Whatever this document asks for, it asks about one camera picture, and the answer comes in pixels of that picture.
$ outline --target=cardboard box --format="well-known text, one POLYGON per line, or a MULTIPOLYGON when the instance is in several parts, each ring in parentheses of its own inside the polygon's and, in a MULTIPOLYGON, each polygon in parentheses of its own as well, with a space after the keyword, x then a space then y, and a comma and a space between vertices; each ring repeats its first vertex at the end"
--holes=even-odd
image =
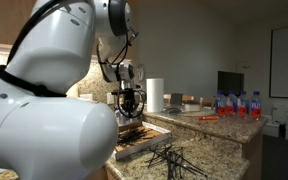
MULTIPOLYGON (((171 137, 171 131, 155 126, 150 123, 141 122, 141 123, 137 123, 135 126, 136 127, 132 125, 129 127, 139 128, 141 130, 145 129, 148 131, 147 135, 143 137, 143 139, 139 139, 138 141, 134 142, 134 144, 129 145, 127 147, 116 146, 115 150, 113 151, 111 155, 111 157, 114 158, 115 160, 121 159, 125 156, 138 152, 144 148, 147 148, 151 145, 154 145, 156 143, 159 143, 171 137)), ((127 131, 127 130, 129 129, 125 129, 124 127, 123 131, 120 131, 120 133, 123 133, 124 131, 127 131)))

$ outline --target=paper towel roll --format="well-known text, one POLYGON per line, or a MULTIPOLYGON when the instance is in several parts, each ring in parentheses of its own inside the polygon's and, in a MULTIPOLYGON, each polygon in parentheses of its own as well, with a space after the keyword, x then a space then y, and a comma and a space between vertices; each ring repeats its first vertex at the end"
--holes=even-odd
POLYGON ((147 112, 161 112, 164 109, 164 80, 147 79, 147 112))

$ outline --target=water bottle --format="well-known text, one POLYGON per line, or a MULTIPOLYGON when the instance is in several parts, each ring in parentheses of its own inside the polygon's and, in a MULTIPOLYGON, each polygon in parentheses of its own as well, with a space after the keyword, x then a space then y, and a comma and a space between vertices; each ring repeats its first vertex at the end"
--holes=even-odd
POLYGON ((251 112, 250 112, 251 118, 258 120, 261 117, 260 92, 254 91, 250 101, 251 101, 251 112))
POLYGON ((249 100, 246 98, 246 91, 241 91, 241 95, 237 98, 237 115, 246 117, 249 114, 249 100))
POLYGON ((223 91, 218 90, 215 99, 215 113, 219 117, 225 117, 225 103, 226 103, 226 97, 223 95, 223 91))
POLYGON ((230 90, 226 99, 226 115, 235 115, 237 113, 237 97, 235 91, 230 90))

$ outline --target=kitchen counter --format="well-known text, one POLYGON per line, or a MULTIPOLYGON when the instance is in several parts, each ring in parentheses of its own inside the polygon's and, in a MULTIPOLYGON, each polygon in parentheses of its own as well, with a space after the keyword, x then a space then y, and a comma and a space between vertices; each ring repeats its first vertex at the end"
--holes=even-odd
MULTIPOLYGON (((207 114, 214 114, 214 111, 207 109, 204 109, 204 112, 207 114)), ((146 118, 153 118, 159 121, 177 125, 179 127, 192 129, 238 143, 249 143, 254 136, 262 130, 268 121, 268 118, 263 116, 259 120, 229 116, 217 121, 200 121, 197 120, 197 116, 195 116, 194 113, 169 115, 165 113, 144 112, 144 115, 146 118)))
MULTIPOLYGON (((234 157, 229 151, 223 152, 218 145, 209 142, 208 138, 203 137, 191 139, 172 137, 159 143, 159 146, 164 143, 172 143, 175 147, 182 147, 184 158, 202 169, 207 174, 207 179, 242 179, 250 165, 249 161, 234 157)), ((153 153, 146 149, 118 161, 110 158, 106 163, 106 169, 115 179, 119 180, 166 180, 168 175, 166 162, 148 168, 149 162, 147 161, 152 156, 153 153)), ((185 170, 182 170, 182 173, 183 179, 206 179, 201 174, 195 176, 185 170)))

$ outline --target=wooden cabinet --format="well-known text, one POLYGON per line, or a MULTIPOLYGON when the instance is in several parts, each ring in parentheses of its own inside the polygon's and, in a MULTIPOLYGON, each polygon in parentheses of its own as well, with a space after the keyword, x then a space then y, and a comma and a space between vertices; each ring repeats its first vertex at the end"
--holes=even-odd
POLYGON ((112 173, 108 171, 105 166, 90 174, 85 180, 116 180, 112 173))
POLYGON ((0 44, 12 45, 29 19, 36 0, 0 0, 0 44))

